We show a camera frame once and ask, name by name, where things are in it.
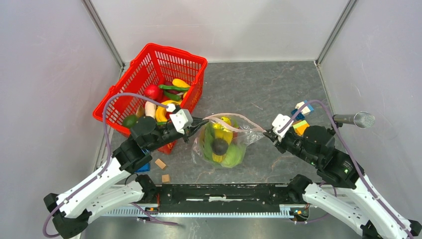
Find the pale green cabbage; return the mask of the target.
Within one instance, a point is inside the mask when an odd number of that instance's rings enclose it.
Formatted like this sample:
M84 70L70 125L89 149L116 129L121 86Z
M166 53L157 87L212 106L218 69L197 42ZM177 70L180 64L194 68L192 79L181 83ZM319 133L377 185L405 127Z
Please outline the pale green cabbage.
M240 164L244 158L247 146L244 144L229 145L223 161L220 163L222 167L232 168Z

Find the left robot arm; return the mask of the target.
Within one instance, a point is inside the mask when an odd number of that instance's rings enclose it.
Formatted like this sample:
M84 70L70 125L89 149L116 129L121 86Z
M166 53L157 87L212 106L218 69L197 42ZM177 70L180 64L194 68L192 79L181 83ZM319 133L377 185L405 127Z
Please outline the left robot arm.
M71 239L83 232L99 216L120 206L156 198L157 187L148 175L138 175L134 181L106 193L115 183L127 179L152 160L151 152L182 138L187 141L208 120L175 115L174 120L158 125L152 117L142 117L130 128L130 136L106 162L90 176L62 193L50 193L44 203L50 212L58 235Z

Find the clear zip top bag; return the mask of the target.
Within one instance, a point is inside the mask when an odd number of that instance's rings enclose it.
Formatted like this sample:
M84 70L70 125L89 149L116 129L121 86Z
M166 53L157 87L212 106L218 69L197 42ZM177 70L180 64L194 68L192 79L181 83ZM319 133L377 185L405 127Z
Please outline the clear zip top bag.
M233 168L242 163L247 147L263 137L261 126L235 113L204 118L192 147L192 161L202 159L216 168Z

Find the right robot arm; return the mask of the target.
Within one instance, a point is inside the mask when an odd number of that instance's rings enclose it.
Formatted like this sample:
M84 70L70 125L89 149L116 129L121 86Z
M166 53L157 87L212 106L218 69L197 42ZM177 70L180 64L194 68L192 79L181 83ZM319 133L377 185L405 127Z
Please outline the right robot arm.
M264 132L279 152L289 152L317 169L322 180L354 202L350 205L328 194L304 175L297 175L288 185L291 202L313 204L341 220L364 239L414 239L422 225L402 217L371 184L363 168L334 147L332 130L310 126L302 136L289 129L280 134L277 128Z

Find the green leafy vegetable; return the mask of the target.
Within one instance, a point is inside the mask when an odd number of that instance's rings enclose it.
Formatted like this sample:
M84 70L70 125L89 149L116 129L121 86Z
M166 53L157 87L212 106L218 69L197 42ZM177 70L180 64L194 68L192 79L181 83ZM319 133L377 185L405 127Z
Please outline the green leafy vegetable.
M208 161L212 161L212 142L214 140L213 137L213 130L211 129L211 125L207 124L204 129L204 138L203 138L203 153L204 158Z

